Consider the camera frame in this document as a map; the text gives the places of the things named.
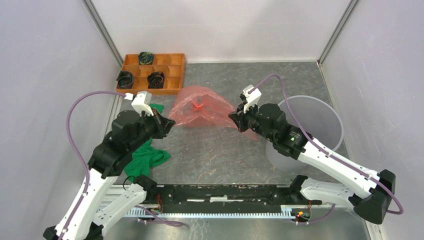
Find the red plastic trash bag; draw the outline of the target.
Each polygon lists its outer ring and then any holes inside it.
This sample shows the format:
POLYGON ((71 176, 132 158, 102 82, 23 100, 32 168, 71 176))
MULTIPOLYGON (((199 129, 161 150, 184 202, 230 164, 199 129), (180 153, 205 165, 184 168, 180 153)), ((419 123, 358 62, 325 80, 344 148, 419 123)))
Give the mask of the red plastic trash bag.
POLYGON ((227 99, 205 86, 191 85, 176 95, 168 118, 188 128, 222 127, 238 129, 229 118, 236 108, 227 99))

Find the grey plastic trash bin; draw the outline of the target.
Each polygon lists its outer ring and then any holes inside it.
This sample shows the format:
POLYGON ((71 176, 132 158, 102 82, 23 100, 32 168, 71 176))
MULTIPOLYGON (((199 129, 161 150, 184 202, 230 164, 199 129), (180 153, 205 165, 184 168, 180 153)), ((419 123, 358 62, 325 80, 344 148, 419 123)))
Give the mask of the grey plastic trash bin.
MULTIPOLYGON (((294 115, 314 138, 333 151, 340 148, 344 138, 344 127, 337 112, 326 102, 307 95, 296 95, 288 98, 294 115)), ((271 142, 266 143, 267 160, 278 170, 285 173, 299 172, 308 165, 278 153, 271 142)))

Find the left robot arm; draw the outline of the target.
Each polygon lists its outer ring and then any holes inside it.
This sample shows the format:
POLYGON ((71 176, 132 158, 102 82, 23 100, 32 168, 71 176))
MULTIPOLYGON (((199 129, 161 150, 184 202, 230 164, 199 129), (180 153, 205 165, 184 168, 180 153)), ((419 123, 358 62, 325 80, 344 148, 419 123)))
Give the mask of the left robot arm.
POLYGON ((150 139, 163 139, 175 121, 154 109, 152 115, 125 110, 112 122, 111 131, 92 153, 88 162, 89 178, 85 178, 78 196, 55 226, 48 227, 46 240, 102 240, 107 232, 129 210, 157 198, 157 183, 145 175, 134 178, 133 183, 108 206, 99 209, 108 190, 116 182, 132 154, 150 139))

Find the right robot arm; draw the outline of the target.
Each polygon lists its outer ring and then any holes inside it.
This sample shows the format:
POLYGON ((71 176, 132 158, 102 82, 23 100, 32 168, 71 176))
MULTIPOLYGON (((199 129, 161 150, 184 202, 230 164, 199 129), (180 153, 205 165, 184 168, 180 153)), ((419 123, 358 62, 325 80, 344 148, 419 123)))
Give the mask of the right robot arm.
POLYGON ((299 176, 295 179, 298 185, 288 191, 293 203, 302 204, 307 199, 328 202, 351 208, 373 224, 383 223, 394 199, 393 172, 366 168, 332 151, 317 138, 289 124, 285 112, 275 103, 248 108, 241 103, 228 117, 240 132, 252 130, 271 142, 279 154, 313 166, 339 181, 324 183, 299 176))

